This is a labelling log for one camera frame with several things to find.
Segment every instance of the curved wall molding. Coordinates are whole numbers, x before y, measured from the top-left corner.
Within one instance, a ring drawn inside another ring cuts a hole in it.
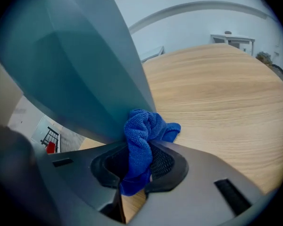
[[[250,15],[254,15],[260,17],[262,19],[266,19],[267,17],[272,18],[276,22],[278,21],[275,17],[270,16],[269,14],[262,12],[256,8],[252,8],[246,5],[233,3],[233,2],[224,2],[224,1],[197,1],[197,2],[189,2],[183,3],[179,5],[175,5],[172,7],[165,8],[158,12],[155,12],[140,21],[136,22],[132,26],[129,27],[130,34],[134,34],[135,32],[139,31],[140,29],[155,23],[159,20],[164,18],[192,11],[198,10],[230,10],[236,12],[242,12]]]

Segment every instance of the red object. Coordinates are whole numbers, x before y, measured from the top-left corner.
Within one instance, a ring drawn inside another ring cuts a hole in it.
[[[50,141],[46,147],[47,154],[55,153],[55,148],[56,148],[56,144]]]

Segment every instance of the blue microfiber cloth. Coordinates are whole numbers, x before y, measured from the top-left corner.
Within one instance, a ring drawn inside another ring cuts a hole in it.
[[[149,140],[173,142],[180,132],[177,123],[166,123],[158,113],[131,110],[125,124],[125,136],[129,148],[129,171],[120,184],[121,194],[131,196],[150,181],[152,152]]]

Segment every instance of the gray plastic panel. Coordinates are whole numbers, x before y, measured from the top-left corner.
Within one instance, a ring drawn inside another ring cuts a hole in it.
[[[214,226],[233,219],[231,208],[215,186],[229,179],[254,204],[263,194],[250,180],[218,157],[173,143],[153,141],[183,155],[189,164],[185,179],[172,191],[150,193],[129,225]]]
[[[130,110],[155,111],[114,0],[15,0],[0,21],[0,62],[41,111],[94,140],[122,140]]]

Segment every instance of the wooden table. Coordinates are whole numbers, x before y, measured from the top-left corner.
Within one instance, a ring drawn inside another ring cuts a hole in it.
[[[283,82],[274,72],[226,44],[179,50],[143,66],[157,112],[182,126],[175,143],[222,158],[265,193],[279,186]],[[81,149],[95,145],[88,139]],[[123,201],[130,218],[144,196]]]

